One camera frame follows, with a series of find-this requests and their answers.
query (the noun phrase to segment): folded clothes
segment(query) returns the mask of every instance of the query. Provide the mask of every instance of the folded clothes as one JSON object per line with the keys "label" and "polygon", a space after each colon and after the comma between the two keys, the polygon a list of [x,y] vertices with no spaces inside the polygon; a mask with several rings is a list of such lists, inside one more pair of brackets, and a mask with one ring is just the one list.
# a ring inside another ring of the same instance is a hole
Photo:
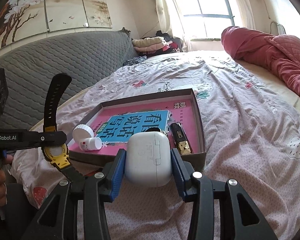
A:
{"label": "folded clothes", "polygon": [[163,51],[166,51],[167,49],[169,49],[170,48],[170,46],[167,44],[167,45],[165,45],[163,48],[162,48],[162,50]]}
{"label": "folded clothes", "polygon": [[169,46],[171,48],[178,49],[178,44],[176,44],[175,42],[169,43]]}
{"label": "folded clothes", "polygon": [[163,40],[161,41],[160,43],[158,44],[153,44],[151,46],[147,46],[147,47],[134,47],[134,49],[137,51],[137,52],[147,52],[147,51],[153,51],[153,50],[158,50],[158,49],[162,49],[164,46],[167,46],[168,43]]}
{"label": "folded clothes", "polygon": [[162,48],[157,51],[139,52],[139,56],[147,56],[149,58],[149,57],[153,57],[153,56],[157,56],[157,55],[176,53],[176,52],[179,52],[179,51],[170,47],[166,51],[163,51],[163,48]]}
{"label": "folded clothes", "polygon": [[154,37],[154,38],[144,38],[143,40],[133,40],[132,44],[135,47],[148,47],[154,44],[158,44],[164,41],[163,37]]}

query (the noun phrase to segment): pink quilt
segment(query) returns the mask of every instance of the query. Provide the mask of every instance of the pink quilt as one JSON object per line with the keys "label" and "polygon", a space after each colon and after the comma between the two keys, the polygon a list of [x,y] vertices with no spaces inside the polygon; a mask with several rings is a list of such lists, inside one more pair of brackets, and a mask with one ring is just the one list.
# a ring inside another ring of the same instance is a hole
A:
{"label": "pink quilt", "polygon": [[299,38],[231,26],[222,32],[221,43],[233,59],[266,68],[300,96]]}

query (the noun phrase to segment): airpods case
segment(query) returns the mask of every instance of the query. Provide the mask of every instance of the airpods case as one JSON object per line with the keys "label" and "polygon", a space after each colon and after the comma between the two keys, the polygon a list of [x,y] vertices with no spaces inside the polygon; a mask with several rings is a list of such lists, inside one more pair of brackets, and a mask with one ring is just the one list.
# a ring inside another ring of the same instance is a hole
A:
{"label": "airpods case", "polygon": [[170,143],[160,132],[132,135],[127,143],[125,177],[133,184],[161,187],[172,176]]}

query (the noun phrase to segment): curtain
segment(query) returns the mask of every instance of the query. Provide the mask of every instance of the curtain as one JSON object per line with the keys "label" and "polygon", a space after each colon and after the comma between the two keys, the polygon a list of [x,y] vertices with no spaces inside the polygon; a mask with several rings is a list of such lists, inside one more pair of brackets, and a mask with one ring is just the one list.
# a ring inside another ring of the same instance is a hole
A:
{"label": "curtain", "polygon": [[183,28],[183,14],[176,0],[156,0],[156,8],[162,33],[183,41],[183,51],[191,51],[190,39]]}
{"label": "curtain", "polygon": [[256,29],[254,15],[249,0],[236,0],[244,27]]}

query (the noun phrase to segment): gray sofa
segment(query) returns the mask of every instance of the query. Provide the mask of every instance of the gray sofa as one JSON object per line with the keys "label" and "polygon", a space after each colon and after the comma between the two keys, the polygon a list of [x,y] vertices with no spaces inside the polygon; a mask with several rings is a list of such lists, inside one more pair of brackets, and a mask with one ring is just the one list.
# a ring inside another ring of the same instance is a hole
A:
{"label": "gray sofa", "polygon": [[30,129],[43,119],[52,77],[64,72],[72,82],[60,104],[93,86],[136,57],[124,31],[70,33],[26,44],[0,57],[9,96],[0,128]]}

